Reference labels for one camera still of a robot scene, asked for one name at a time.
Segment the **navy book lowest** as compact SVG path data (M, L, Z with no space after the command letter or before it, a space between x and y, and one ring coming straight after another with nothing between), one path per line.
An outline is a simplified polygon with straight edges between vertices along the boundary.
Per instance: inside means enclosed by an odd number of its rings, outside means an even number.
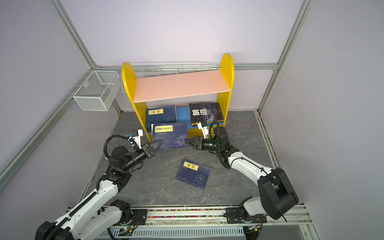
M188 138L186 122L152 124L153 141L163 140L160 150L187 147L185 140Z

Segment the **dark wolf cover book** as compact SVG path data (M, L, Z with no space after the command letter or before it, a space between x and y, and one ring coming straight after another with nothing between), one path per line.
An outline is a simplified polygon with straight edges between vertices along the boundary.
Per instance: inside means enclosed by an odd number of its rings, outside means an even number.
M189 104L190 119L192 126L199 122L213 123L223 122L224 115L219 103L195 103Z

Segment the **navy book with flower emblem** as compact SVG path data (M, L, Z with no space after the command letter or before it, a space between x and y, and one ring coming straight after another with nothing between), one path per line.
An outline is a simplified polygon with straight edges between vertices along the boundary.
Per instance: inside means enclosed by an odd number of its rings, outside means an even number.
M203 164L183 159L175 179L204 190L212 168Z

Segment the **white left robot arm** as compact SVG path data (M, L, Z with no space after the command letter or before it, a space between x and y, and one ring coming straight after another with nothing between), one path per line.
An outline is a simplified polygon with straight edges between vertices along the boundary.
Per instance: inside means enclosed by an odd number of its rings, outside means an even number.
M153 157L163 140L146 143L142 147L132 137L112 135L104 143L104 155L109 165L99 178L95 189L74 208L54 222L44 222L36 231L37 240L94 240L115 224L139 224L140 218L131 210L131 204L115 200L144 160Z

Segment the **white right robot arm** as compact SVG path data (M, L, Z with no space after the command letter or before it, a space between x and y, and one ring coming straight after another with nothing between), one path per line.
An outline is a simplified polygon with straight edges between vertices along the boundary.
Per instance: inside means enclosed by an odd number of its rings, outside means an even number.
M226 169L239 171L257 185L259 196L242 201L239 213L227 214L228 217L250 223L259 215L266 214L277 220L299 203L286 172L281 168L263 166L247 157L230 143L224 127L205 128L202 137L189 138L186 144L195 150L209 151Z

